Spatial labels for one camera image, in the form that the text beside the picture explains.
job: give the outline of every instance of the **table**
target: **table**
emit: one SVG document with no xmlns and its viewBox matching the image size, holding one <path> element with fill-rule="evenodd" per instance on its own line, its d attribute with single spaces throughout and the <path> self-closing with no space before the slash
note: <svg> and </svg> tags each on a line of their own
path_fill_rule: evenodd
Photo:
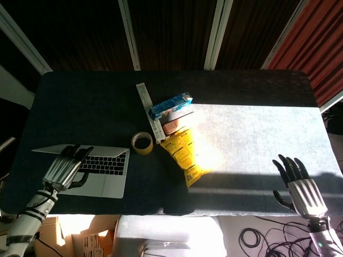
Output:
<svg viewBox="0 0 343 257">
<path fill-rule="evenodd" d="M 40 82 L 7 185 L 3 211 L 21 211 L 42 188 L 54 155 L 32 149 L 61 143 L 130 147 L 152 130 L 136 84 L 153 103 L 188 91 L 204 117 L 199 132 L 223 163 L 190 188 L 160 146 L 131 151 L 123 199 L 60 195 L 54 214 L 294 215 L 272 159 L 298 157 L 317 182 L 329 214 L 342 214 L 343 180 L 308 78 L 299 71 L 52 72 Z"/>
</svg>

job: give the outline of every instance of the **small box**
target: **small box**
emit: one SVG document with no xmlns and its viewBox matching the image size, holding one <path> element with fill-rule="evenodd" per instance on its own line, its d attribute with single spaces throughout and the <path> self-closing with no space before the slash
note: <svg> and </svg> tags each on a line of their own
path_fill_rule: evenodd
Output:
<svg viewBox="0 0 343 257">
<path fill-rule="evenodd" d="M 149 109 L 149 115 L 153 120 L 157 120 L 190 105 L 192 100 L 193 98 L 189 93 L 182 93 L 171 99 L 165 100 L 164 102 L 151 106 Z"/>
</svg>

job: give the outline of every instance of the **silver laptop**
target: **silver laptop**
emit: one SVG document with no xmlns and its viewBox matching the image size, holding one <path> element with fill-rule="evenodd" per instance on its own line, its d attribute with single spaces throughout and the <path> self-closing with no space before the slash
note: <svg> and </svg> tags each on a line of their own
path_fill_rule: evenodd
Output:
<svg viewBox="0 0 343 257">
<path fill-rule="evenodd" d="M 34 149 L 34 152 L 60 154 L 72 144 L 55 145 Z M 122 198 L 124 195 L 126 173 L 130 150 L 128 148 L 93 146 L 94 149 L 80 166 L 73 181 L 79 181 L 85 171 L 90 173 L 87 182 L 79 188 L 72 188 L 60 194 Z"/>
</svg>

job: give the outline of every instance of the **white ruler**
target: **white ruler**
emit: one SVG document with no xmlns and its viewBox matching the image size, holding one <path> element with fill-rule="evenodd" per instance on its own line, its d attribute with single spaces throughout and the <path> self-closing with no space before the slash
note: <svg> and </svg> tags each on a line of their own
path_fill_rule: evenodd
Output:
<svg viewBox="0 0 343 257">
<path fill-rule="evenodd" d="M 152 101 L 149 96 L 148 90 L 146 90 L 145 83 L 137 84 L 136 87 L 141 103 L 143 104 L 146 116 L 148 117 L 152 131 L 154 132 L 156 144 L 159 144 L 162 140 L 166 139 L 166 135 L 163 132 L 160 121 L 158 119 L 152 120 L 152 118 L 149 115 L 149 108 L 152 106 Z"/>
</svg>

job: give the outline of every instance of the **robotic hand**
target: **robotic hand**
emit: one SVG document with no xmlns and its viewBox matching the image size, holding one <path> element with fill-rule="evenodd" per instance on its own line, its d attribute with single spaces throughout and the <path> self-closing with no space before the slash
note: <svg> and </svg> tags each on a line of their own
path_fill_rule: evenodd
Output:
<svg viewBox="0 0 343 257">
<path fill-rule="evenodd" d="M 279 155 L 284 167 L 273 160 L 282 180 L 288 188 L 292 203 L 281 198 L 278 191 L 273 194 L 284 207 L 294 210 L 309 222 L 310 236 L 319 256 L 343 256 L 343 247 L 334 229 L 330 228 L 330 218 L 325 216 L 327 207 L 313 179 L 304 164 L 297 158 L 294 161 Z"/>
<path fill-rule="evenodd" d="M 80 181 L 73 182 L 81 162 L 93 150 L 93 147 L 78 150 L 79 147 L 67 146 L 56 157 L 43 178 L 44 189 L 38 190 L 8 231 L 8 249 L 0 257 L 24 256 L 27 246 L 36 239 L 39 227 L 58 200 L 57 193 L 81 187 L 87 181 L 89 173 L 86 172 Z"/>
</svg>

